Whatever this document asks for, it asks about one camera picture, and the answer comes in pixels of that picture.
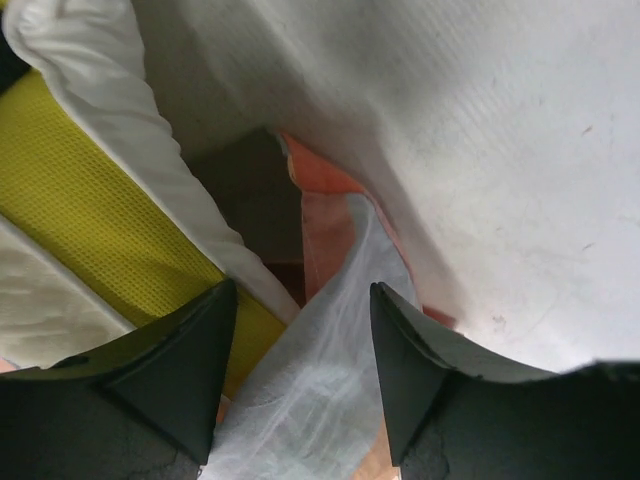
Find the cream quilted pillow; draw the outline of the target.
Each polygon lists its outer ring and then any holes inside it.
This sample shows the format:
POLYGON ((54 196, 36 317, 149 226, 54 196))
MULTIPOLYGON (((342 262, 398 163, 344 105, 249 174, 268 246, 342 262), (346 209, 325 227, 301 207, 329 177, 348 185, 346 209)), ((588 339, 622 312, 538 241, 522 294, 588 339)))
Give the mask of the cream quilted pillow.
POLYGON ((1 357, 48 368, 234 279, 233 393, 298 306, 181 157, 128 1, 5 1, 1 357))

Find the checkered pastel pillowcase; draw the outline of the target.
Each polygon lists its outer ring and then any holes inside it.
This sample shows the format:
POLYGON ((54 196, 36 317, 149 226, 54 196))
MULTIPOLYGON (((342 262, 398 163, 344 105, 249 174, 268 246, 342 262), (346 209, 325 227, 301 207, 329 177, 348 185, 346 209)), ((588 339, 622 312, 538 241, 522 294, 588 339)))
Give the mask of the checkered pastel pillowcase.
POLYGON ((233 397, 206 479, 391 479, 369 288, 414 270, 372 196, 295 139, 255 131, 191 171, 299 305, 233 397))

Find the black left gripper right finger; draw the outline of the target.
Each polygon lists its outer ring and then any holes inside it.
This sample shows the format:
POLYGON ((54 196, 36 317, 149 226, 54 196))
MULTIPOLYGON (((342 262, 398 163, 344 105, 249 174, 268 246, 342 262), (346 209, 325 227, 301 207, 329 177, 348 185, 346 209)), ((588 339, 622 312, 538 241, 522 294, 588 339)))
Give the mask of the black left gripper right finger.
POLYGON ((552 373, 370 289, 392 464, 404 479, 635 479, 639 366, 552 373))

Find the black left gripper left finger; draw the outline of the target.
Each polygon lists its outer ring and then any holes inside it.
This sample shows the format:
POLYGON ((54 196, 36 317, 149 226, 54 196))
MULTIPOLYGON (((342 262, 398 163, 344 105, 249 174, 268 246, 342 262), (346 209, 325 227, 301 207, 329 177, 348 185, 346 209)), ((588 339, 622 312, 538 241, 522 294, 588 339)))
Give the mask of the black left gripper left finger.
POLYGON ((225 280, 50 368, 1 377, 5 479, 194 479, 207 463, 234 337, 225 280))

